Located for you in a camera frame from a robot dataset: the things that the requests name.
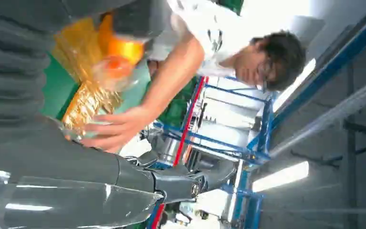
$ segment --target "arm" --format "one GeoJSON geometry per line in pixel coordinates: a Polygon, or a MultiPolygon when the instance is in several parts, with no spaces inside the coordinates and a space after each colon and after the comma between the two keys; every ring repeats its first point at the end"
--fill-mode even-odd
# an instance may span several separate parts
{"type": "Polygon", "coordinates": [[[158,70],[142,106],[157,118],[173,97],[193,78],[204,60],[204,50],[189,32],[176,45],[158,70]]]}

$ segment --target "hand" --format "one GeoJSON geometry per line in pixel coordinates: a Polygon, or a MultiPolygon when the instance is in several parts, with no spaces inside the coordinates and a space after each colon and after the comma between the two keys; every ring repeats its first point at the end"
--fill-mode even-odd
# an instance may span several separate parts
{"type": "Polygon", "coordinates": [[[95,121],[109,124],[86,125],[85,130],[92,131],[97,136],[93,139],[83,139],[82,144],[115,153],[156,117],[153,110],[143,106],[131,108],[122,114],[98,115],[94,118],[95,121]]]}

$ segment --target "red metal bar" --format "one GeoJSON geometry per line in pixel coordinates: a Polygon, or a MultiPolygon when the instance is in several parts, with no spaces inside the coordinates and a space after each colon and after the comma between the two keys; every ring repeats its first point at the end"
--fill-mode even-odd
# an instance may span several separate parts
{"type": "Polygon", "coordinates": [[[158,226],[159,221],[161,221],[161,216],[162,216],[162,212],[163,212],[164,208],[165,208],[164,204],[161,204],[159,206],[158,211],[156,212],[155,218],[153,219],[151,229],[156,229],[156,227],[158,226]]]}
{"type": "Polygon", "coordinates": [[[195,97],[192,101],[193,105],[190,106],[190,110],[188,111],[189,115],[187,116],[186,125],[184,126],[182,138],[180,140],[179,148],[177,149],[176,158],[174,159],[173,166],[176,166],[180,161],[180,156],[182,154],[183,146],[184,146],[184,140],[186,139],[187,132],[189,132],[190,122],[191,122],[192,117],[193,117],[193,110],[194,110],[194,107],[195,107],[195,103],[197,102],[198,97],[200,97],[200,93],[201,93],[201,90],[203,88],[205,78],[206,77],[204,77],[204,76],[201,78],[200,86],[198,87],[198,90],[196,91],[196,95],[195,95],[195,97]]]}
{"type": "MultiPolygon", "coordinates": [[[[190,110],[188,111],[189,115],[187,116],[186,124],[184,126],[182,138],[180,140],[179,148],[177,149],[176,158],[173,162],[173,166],[176,166],[179,163],[180,155],[182,154],[182,151],[183,151],[184,141],[186,139],[187,133],[189,132],[190,121],[192,119],[193,110],[194,110],[194,107],[195,107],[194,105],[197,102],[198,98],[200,97],[200,93],[201,93],[201,90],[203,89],[204,83],[208,83],[208,77],[203,76],[201,78],[200,85],[199,85],[199,87],[196,91],[196,95],[195,95],[195,97],[192,101],[193,105],[190,106],[190,110]]],[[[158,226],[158,223],[161,220],[161,216],[162,216],[162,212],[163,212],[164,208],[165,208],[164,204],[161,204],[159,206],[159,209],[156,212],[155,218],[153,219],[153,223],[152,223],[152,227],[151,227],[152,229],[156,229],[156,227],[158,226]]]]}

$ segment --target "gray wall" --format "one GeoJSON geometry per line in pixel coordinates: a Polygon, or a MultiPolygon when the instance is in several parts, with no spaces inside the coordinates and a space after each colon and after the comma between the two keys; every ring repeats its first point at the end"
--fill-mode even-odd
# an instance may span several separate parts
{"type": "MultiPolygon", "coordinates": [[[[366,49],[353,61],[356,88],[366,85],[366,49]]],[[[323,112],[346,98],[347,74],[340,71],[323,87],[312,100],[294,112],[274,132],[273,146],[289,137],[292,133],[316,119],[323,112]]],[[[356,122],[366,125],[366,108],[356,114],[356,122]]],[[[366,135],[357,134],[357,149],[366,146],[366,135]]],[[[320,134],[296,145],[292,150],[299,154],[315,158],[331,158],[342,155],[347,150],[346,131],[340,123],[335,124],[320,134]]],[[[282,154],[275,161],[260,169],[261,177],[303,161],[290,155],[282,154]]],[[[291,213],[300,209],[346,208],[342,185],[343,168],[334,169],[310,163],[309,177],[284,187],[265,192],[261,229],[334,229],[343,227],[342,214],[327,213],[291,213]]],[[[357,204],[366,208],[366,153],[357,156],[357,204]]],[[[366,229],[366,214],[358,216],[359,228],[366,229]]]]}

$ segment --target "white t-shirt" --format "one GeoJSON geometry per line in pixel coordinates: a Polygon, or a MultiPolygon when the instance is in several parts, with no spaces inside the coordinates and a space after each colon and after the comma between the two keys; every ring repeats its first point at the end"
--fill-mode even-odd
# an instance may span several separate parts
{"type": "Polygon", "coordinates": [[[208,0],[168,0],[173,11],[172,27],[178,34],[188,30],[202,45],[205,59],[198,74],[235,76],[234,69],[223,68],[220,62],[237,54],[254,37],[271,33],[255,28],[233,11],[208,0]]]}

